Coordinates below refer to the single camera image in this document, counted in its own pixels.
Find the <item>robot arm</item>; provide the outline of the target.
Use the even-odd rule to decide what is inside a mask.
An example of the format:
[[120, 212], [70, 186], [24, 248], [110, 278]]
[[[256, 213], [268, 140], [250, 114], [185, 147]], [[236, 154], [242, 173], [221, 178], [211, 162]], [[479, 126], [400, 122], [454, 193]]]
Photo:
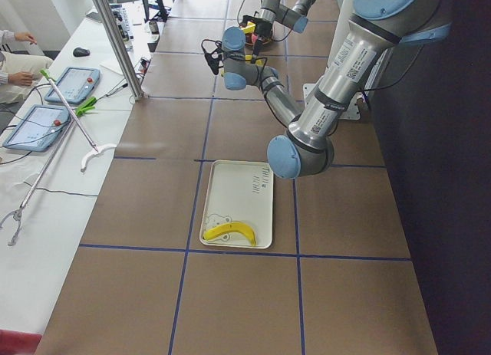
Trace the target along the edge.
[[254, 33], [258, 38], [270, 38], [275, 22], [286, 28], [302, 33], [308, 24], [308, 11], [316, 0], [296, 0], [291, 7], [282, 4], [282, 0], [262, 0], [259, 15], [253, 18]]
[[285, 126], [285, 133], [274, 137], [267, 149], [273, 173], [283, 179], [318, 174], [331, 165], [334, 147], [328, 134], [353, 96], [365, 89], [373, 66], [387, 49], [440, 41], [449, 34], [452, 22], [453, 0], [351, 0], [348, 33], [305, 107], [300, 107], [259, 52], [274, 23], [303, 32], [315, 1], [263, 0], [257, 15], [243, 18], [255, 26], [251, 57], [244, 51], [242, 26], [227, 28], [214, 51], [205, 54], [227, 89], [257, 87]]

